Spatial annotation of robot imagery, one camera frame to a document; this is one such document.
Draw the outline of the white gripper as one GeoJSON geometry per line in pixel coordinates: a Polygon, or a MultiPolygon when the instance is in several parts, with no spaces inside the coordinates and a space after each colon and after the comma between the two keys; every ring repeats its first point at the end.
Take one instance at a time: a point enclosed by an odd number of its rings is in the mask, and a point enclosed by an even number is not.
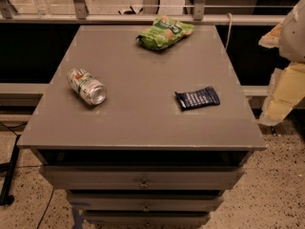
{"type": "Polygon", "coordinates": [[[263,35],[258,45],[279,47],[282,57],[294,61],[284,70],[274,69],[258,120],[262,125],[275,126],[305,97],[305,0],[299,0],[283,23],[263,35]]]}

